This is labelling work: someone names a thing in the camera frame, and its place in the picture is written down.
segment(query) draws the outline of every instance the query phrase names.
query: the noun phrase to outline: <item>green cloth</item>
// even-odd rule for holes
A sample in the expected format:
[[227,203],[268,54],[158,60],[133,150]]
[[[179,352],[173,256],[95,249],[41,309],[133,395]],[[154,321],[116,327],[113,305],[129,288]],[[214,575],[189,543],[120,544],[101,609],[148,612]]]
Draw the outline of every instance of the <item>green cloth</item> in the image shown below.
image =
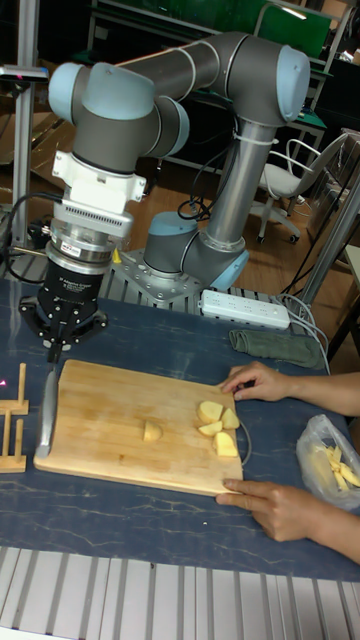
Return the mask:
[[232,330],[229,332],[229,338],[235,351],[248,353],[255,358],[285,360],[308,369],[324,368],[324,359],[319,344],[308,336]]

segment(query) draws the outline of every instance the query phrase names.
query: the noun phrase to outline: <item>robotic arm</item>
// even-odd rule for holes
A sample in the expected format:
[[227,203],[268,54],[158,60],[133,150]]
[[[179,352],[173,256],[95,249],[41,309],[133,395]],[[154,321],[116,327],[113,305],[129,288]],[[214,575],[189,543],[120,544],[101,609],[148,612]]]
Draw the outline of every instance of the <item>robotic arm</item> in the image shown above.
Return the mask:
[[164,277],[186,273],[219,289],[234,282],[248,257],[242,232],[268,152],[277,128],[296,119],[309,73],[304,54],[243,33],[120,66],[58,68],[50,105],[76,126],[76,137],[72,153],[55,157],[53,175],[66,187],[54,205],[44,285],[37,298],[20,303],[49,347],[50,362],[106,327],[97,296],[113,251],[132,226],[126,204],[144,192],[137,160],[166,157],[185,144],[189,120],[178,101],[205,87],[231,100],[240,122],[223,172],[227,182],[220,182],[205,230],[176,212],[154,218],[144,268]]

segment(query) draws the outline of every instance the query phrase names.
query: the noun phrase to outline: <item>power strip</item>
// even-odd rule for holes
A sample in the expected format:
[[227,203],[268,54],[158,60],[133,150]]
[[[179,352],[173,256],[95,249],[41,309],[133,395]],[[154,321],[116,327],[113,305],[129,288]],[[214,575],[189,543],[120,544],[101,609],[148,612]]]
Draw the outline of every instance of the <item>power strip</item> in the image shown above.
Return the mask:
[[205,289],[202,292],[199,307],[204,316],[252,324],[257,327],[287,329],[290,324],[289,314],[283,306],[231,296],[218,291]]

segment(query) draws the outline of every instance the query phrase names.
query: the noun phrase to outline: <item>clear plastic bag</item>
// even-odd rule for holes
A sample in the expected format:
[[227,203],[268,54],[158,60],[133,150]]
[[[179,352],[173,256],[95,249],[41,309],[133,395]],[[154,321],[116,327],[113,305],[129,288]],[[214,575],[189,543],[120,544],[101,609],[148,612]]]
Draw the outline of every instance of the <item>clear plastic bag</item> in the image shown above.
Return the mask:
[[319,415],[309,420],[296,445],[304,484],[317,498],[352,511],[360,507],[360,488],[352,487],[349,483],[347,490],[339,488],[324,445],[338,445],[342,451],[341,461],[360,478],[360,456],[330,420],[325,415]]

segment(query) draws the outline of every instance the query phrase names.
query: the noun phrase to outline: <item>human hand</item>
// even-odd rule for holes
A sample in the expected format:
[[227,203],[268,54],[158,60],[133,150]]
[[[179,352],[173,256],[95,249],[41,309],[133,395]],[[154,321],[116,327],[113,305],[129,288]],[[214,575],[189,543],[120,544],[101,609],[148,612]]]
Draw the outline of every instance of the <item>human hand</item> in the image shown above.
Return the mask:
[[236,493],[218,495],[216,502],[251,511],[265,533],[278,542],[313,538],[329,507],[307,491],[273,482],[225,480],[224,486]]
[[[245,385],[254,382],[251,387]],[[224,393],[235,391],[235,400],[281,400],[290,390],[289,376],[274,371],[260,362],[232,367],[228,378],[220,385]]]

